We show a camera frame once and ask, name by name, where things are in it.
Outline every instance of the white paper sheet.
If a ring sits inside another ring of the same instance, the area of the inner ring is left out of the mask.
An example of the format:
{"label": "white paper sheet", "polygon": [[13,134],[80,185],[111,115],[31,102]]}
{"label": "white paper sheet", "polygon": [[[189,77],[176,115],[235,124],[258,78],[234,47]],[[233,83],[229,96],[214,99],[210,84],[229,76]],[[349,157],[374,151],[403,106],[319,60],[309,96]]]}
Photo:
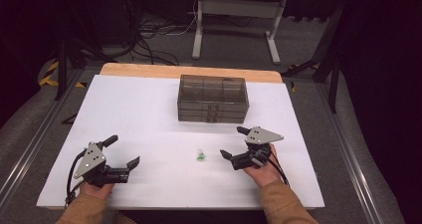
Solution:
{"label": "white paper sheet", "polygon": [[[235,123],[177,119],[178,79],[96,76],[51,170],[37,206],[61,208],[69,170],[90,141],[117,134],[105,148],[107,164],[125,167],[140,156],[128,183],[117,184],[115,209],[259,209],[258,188],[233,170],[220,149],[246,151]],[[241,126],[260,126],[285,137],[274,142],[279,162],[304,206],[324,207],[316,175],[284,84],[247,83],[250,108]],[[198,149],[206,158],[197,161]]]}

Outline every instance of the person's left arm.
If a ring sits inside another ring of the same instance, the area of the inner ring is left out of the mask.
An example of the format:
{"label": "person's left arm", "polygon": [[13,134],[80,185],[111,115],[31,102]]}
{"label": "person's left arm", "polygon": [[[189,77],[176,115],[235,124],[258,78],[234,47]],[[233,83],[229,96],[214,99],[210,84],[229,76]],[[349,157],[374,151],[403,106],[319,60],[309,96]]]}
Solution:
{"label": "person's left arm", "polygon": [[106,200],[113,187],[114,184],[106,184],[99,188],[84,183],[78,197],[69,205],[56,224],[103,223]]}

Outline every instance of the storage box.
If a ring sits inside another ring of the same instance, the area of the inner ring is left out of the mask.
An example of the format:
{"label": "storage box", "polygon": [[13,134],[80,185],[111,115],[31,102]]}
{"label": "storage box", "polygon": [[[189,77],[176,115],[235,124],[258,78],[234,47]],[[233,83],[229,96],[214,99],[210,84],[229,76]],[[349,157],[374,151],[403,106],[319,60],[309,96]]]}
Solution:
{"label": "storage box", "polygon": [[180,77],[177,99],[180,121],[242,123],[248,108],[243,78]]}

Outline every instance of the human arm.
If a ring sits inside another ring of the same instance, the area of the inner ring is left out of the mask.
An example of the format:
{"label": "human arm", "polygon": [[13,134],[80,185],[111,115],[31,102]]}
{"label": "human arm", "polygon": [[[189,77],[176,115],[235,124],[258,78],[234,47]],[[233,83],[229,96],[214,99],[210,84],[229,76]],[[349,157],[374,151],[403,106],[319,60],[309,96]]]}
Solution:
{"label": "human arm", "polygon": [[[270,158],[277,163],[276,149],[272,144],[271,150],[274,155]],[[260,168],[248,167],[244,170],[260,187],[260,201],[270,224],[317,223],[295,192],[282,181],[280,173],[273,165],[268,163]]]}
{"label": "human arm", "polygon": [[113,187],[114,184],[106,184],[102,188],[82,184],[80,194],[56,224],[103,223],[106,201]]}

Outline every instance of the brown sleeve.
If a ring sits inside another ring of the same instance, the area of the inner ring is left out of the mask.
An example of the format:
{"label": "brown sleeve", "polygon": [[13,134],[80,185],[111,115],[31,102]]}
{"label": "brown sleeve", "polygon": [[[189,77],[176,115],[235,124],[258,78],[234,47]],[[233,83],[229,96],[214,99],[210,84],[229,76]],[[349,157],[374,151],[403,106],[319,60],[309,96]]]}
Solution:
{"label": "brown sleeve", "polygon": [[106,201],[80,194],[56,224],[103,223]]}
{"label": "brown sleeve", "polygon": [[270,224],[317,223],[295,192],[282,181],[262,187],[260,200]]}

